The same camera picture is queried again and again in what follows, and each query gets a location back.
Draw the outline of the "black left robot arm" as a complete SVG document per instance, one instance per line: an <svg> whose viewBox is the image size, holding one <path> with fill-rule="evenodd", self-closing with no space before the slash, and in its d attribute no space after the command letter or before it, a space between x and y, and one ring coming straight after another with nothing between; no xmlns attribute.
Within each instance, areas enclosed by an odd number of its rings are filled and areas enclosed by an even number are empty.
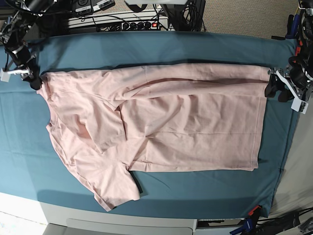
<svg viewBox="0 0 313 235"><path fill-rule="evenodd" d="M265 88L265 97L287 102L296 98L308 101L313 91L313 2L299 0L298 10L288 25L286 39L296 39L296 54L289 58L288 66L269 71L270 78Z"/></svg>

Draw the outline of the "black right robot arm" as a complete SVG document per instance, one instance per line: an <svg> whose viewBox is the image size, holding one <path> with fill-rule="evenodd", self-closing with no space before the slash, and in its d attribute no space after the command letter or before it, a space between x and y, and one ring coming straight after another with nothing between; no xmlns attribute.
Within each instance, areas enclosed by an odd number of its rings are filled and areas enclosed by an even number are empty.
<svg viewBox="0 0 313 235"><path fill-rule="evenodd" d="M24 37L39 17L54 14L50 9L57 1L22 0L16 4L14 0L7 0L6 3L16 12L3 24L0 30L0 41L4 46L7 58L11 58L11 62L16 67L10 70L9 64L6 62L4 68L0 70L0 80L8 82L11 75L20 75L21 79L28 82L32 89L39 90L42 80L39 75L36 55L29 51L28 43L24 41Z"/></svg>

